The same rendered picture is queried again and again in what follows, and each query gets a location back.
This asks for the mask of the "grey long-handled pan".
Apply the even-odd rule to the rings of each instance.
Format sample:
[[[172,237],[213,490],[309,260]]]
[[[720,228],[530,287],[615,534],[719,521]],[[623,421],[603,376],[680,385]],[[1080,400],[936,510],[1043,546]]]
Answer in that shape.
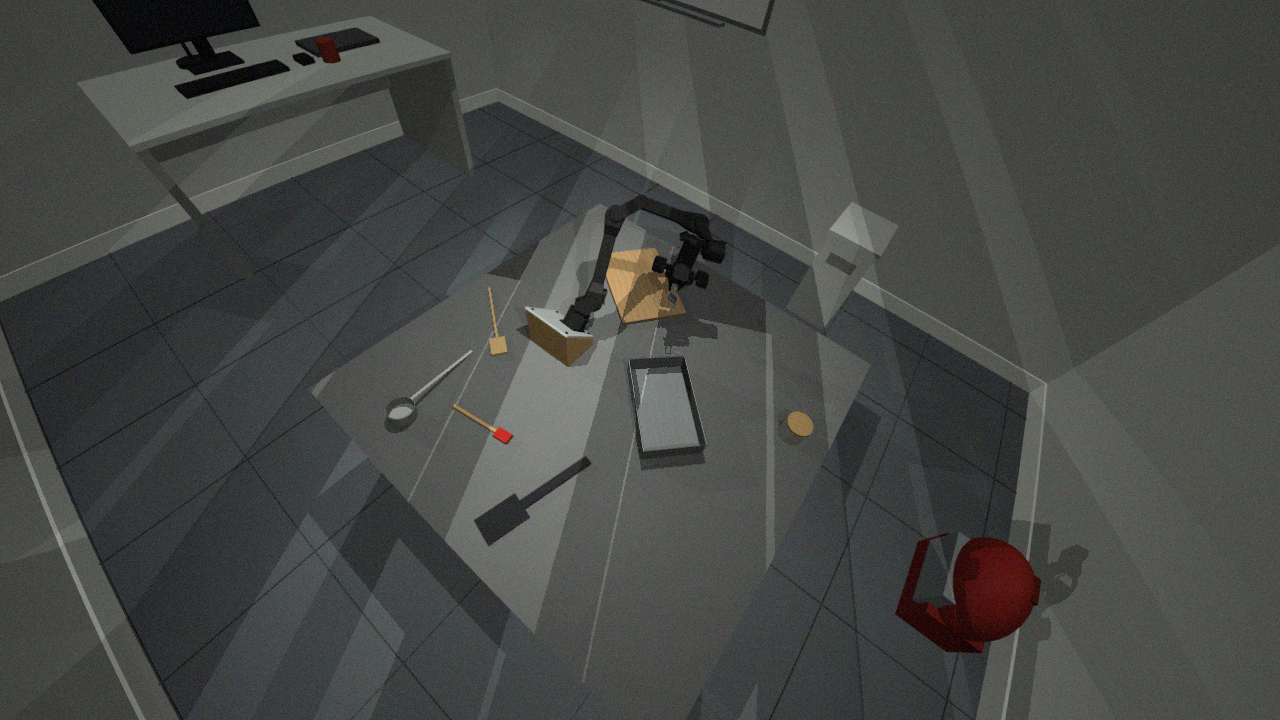
[[[456,361],[454,364],[452,364],[451,366],[448,366],[445,369],[445,372],[442,372],[442,374],[439,374],[428,386],[422,386],[422,388],[419,389],[419,392],[416,392],[413,396],[411,396],[411,397],[402,397],[401,396],[401,397],[393,398],[389,404],[387,404],[385,413],[387,413],[387,416],[390,420],[390,423],[394,424],[394,425],[397,425],[397,427],[402,427],[402,425],[406,425],[406,424],[410,424],[411,421],[413,421],[415,418],[419,414],[417,407],[413,404],[413,398],[416,398],[419,395],[421,395],[421,392],[424,389],[426,389],[429,386],[433,386],[439,378],[442,378],[442,375],[445,375],[447,372],[451,372],[452,368],[454,368],[456,365],[458,365],[465,357],[467,357],[472,352],[474,351],[470,350],[467,354],[465,354],[462,357],[460,357],[458,361]]]

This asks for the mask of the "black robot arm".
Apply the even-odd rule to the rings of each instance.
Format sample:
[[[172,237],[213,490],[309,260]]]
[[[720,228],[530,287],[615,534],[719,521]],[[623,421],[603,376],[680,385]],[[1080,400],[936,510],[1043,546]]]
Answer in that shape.
[[[718,264],[723,261],[726,242],[712,240],[710,231],[708,228],[708,217],[691,211],[681,211],[663,202],[648,199],[645,195],[639,195],[636,199],[625,202],[621,206],[613,205],[605,210],[604,234],[593,281],[589,284],[586,293],[576,297],[573,305],[570,305],[564,319],[559,320],[571,331],[585,332],[584,329],[588,325],[589,314],[598,311],[602,307],[602,304],[604,304],[605,295],[608,293],[607,290],[604,290],[604,281],[611,261],[611,254],[614,247],[614,240],[620,233],[625,217],[628,217],[640,209],[657,214],[658,217],[664,217],[666,219],[676,222],[678,225],[687,229],[686,232],[680,233],[680,240],[684,241],[684,246],[680,252],[684,258],[695,260],[701,251],[701,256],[707,261]],[[689,231],[698,236],[689,234]],[[677,259],[673,263],[671,269],[673,272],[671,282],[681,286],[692,284],[696,275],[691,270],[692,263],[686,264],[681,261],[681,259]]]

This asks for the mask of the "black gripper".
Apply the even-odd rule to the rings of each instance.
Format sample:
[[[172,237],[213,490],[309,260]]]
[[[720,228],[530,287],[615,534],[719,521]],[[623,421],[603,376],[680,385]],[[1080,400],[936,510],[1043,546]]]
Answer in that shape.
[[[681,252],[678,252],[678,258],[677,258],[677,259],[681,259],[681,260],[682,260],[681,263],[686,263],[686,264],[687,264],[687,263],[692,263],[692,265],[694,265],[694,264],[696,263],[696,259],[695,259],[695,260],[691,260],[691,259],[687,259],[687,258],[684,258]],[[677,260],[677,259],[676,259],[676,260]],[[692,269],[692,265],[691,265],[691,269]],[[653,270],[653,272],[658,272],[658,273],[662,273],[662,272],[664,272],[664,269],[666,269],[666,277],[667,277],[667,278],[668,278],[668,281],[669,281],[669,290],[671,290],[671,286],[672,286],[672,282],[671,282],[671,277],[672,277],[672,273],[673,273],[673,272],[671,270],[671,269],[672,269],[672,266],[673,266],[672,264],[667,263],[667,258],[662,258],[662,256],[659,256],[659,255],[657,255],[657,256],[655,256],[655,259],[654,259],[654,263],[653,263],[653,265],[652,265],[652,270]],[[707,273],[707,272],[701,272],[701,270],[698,270],[698,273],[695,273],[695,274],[696,274],[696,275],[695,275],[695,281],[696,281],[696,283],[695,283],[695,284],[698,284],[698,287],[701,287],[701,288],[704,288],[704,290],[705,290],[705,288],[707,288],[707,284],[708,284],[708,282],[709,282],[709,273]],[[681,286],[681,284],[678,284],[678,286],[677,286],[677,288],[678,288],[678,290],[681,290],[682,287],[684,287],[684,286]]]

